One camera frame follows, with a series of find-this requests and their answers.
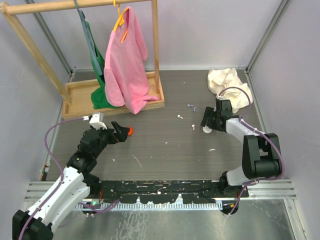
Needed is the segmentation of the white charging case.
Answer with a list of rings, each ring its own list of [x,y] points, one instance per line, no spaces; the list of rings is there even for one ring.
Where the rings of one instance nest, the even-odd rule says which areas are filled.
[[[204,127],[202,128],[202,130],[203,130],[203,132],[206,133],[206,134],[210,134],[210,133],[212,132],[212,129],[209,128],[209,127],[207,127],[207,126],[204,126]]]

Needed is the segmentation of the orange charging case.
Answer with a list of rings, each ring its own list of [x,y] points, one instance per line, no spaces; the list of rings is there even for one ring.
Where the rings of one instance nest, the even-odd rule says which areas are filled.
[[[129,137],[129,136],[132,136],[133,133],[134,133],[133,128],[132,128],[132,127],[129,127],[129,132],[128,132],[127,136],[128,136],[128,137]]]

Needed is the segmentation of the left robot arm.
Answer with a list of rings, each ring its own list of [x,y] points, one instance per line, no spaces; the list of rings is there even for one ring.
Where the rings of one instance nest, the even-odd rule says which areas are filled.
[[[83,133],[77,151],[70,157],[60,177],[50,189],[28,210],[18,210],[12,218],[12,239],[51,240],[66,216],[83,199],[99,195],[99,178],[91,174],[97,158],[107,147],[122,143],[133,133],[132,128],[122,127],[112,121],[107,127],[98,114],[80,117],[89,121],[90,128]]]

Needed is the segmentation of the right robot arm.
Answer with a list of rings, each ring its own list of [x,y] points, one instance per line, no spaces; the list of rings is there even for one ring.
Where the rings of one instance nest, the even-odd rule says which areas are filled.
[[[231,197],[237,187],[282,177],[284,164],[278,136],[257,130],[234,115],[229,100],[216,99],[215,107],[207,106],[200,126],[204,133],[224,132],[242,143],[241,165],[219,178],[219,191],[223,196]]]

